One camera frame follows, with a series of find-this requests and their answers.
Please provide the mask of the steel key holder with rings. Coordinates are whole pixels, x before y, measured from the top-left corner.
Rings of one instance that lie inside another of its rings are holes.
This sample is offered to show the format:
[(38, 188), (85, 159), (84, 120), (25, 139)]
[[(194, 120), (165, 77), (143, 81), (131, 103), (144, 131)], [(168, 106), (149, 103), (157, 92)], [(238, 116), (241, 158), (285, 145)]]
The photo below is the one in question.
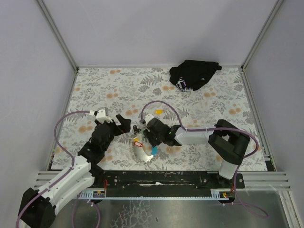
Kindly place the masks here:
[[(142, 147), (137, 147), (134, 145), (134, 143), (136, 142), (133, 140), (134, 137), (139, 137), (138, 142), (142, 143)], [(133, 134), (133, 137), (131, 139), (131, 148), (134, 152), (136, 159), (144, 163), (149, 162), (157, 154), (157, 147), (152, 146), (143, 133)]]

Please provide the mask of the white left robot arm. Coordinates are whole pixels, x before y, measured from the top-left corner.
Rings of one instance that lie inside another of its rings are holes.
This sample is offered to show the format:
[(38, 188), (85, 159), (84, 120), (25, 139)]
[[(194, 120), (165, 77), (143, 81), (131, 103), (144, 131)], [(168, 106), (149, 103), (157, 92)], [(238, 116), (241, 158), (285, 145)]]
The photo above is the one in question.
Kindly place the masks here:
[(105, 185), (104, 170), (98, 163), (114, 137), (129, 133), (131, 120), (116, 115), (116, 123), (108, 116), (95, 115), (96, 127), (72, 164), (38, 189), (29, 188), (22, 196), (17, 228), (48, 228), (60, 210), (74, 197), (93, 185)]

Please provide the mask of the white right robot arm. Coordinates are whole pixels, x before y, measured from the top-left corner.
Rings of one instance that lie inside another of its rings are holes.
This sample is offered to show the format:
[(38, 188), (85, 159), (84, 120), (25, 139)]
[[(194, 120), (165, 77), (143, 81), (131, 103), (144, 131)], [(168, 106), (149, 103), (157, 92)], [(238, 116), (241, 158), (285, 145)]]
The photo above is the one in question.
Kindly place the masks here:
[(199, 129), (181, 125), (169, 127), (153, 115), (147, 115), (143, 123), (144, 136), (152, 147), (161, 143), (168, 146), (210, 145), (223, 159), (218, 174), (232, 179), (241, 165), (250, 142), (246, 132), (241, 131), (226, 120), (220, 119), (214, 127)]

